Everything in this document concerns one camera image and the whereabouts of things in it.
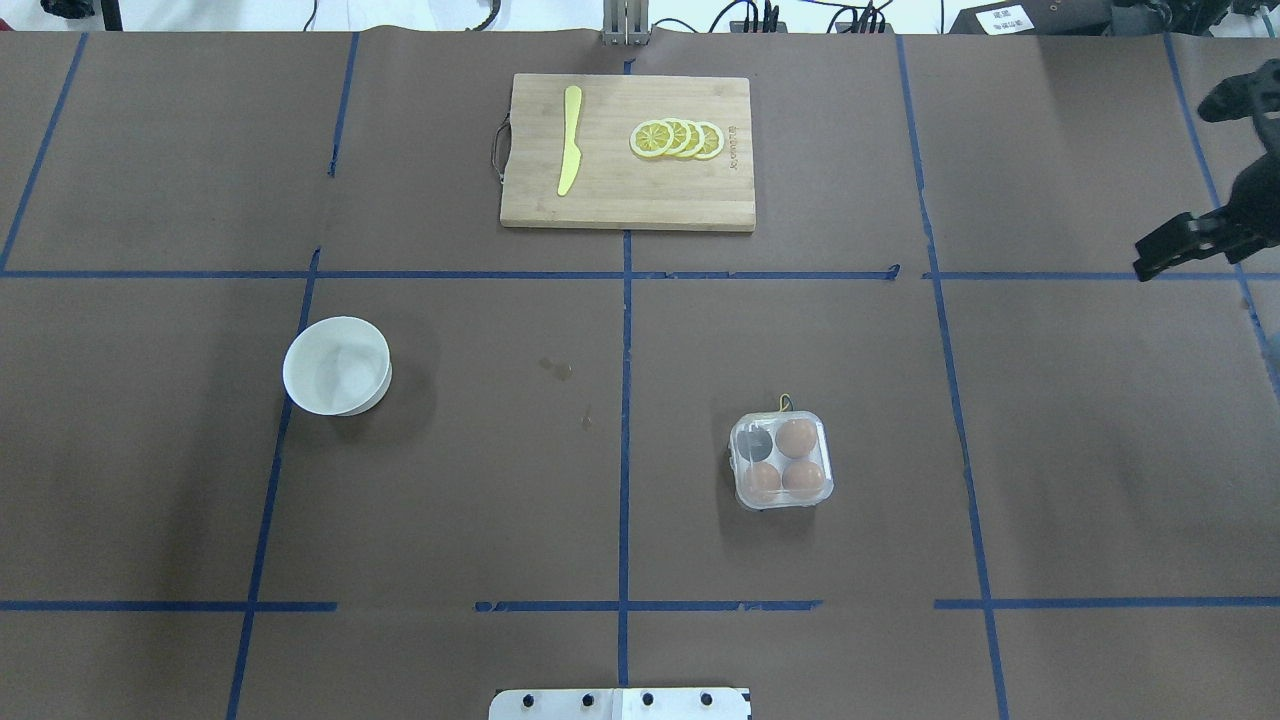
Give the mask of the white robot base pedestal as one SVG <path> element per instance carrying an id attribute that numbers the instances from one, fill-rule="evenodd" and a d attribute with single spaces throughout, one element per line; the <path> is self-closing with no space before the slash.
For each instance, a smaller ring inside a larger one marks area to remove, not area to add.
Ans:
<path id="1" fill-rule="evenodd" d="M 750 691 L 732 687 L 508 689 L 489 719 L 751 719 Z"/>

